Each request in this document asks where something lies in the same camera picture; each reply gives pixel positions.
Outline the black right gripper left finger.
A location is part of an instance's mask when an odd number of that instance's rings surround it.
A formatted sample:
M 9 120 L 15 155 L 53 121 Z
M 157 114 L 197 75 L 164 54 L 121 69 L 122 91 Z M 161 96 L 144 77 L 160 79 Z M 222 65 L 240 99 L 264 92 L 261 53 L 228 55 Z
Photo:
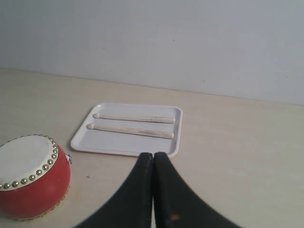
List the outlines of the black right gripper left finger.
M 141 153 L 120 188 L 78 228 L 150 228 L 153 155 Z

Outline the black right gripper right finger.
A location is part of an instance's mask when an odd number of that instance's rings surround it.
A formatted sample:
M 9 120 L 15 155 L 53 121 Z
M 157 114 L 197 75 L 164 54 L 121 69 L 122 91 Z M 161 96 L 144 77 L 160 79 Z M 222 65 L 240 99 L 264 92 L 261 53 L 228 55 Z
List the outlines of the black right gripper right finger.
M 238 228 L 204 202 L 164 152 L 154 154 L 153 200 L 157 228 Z

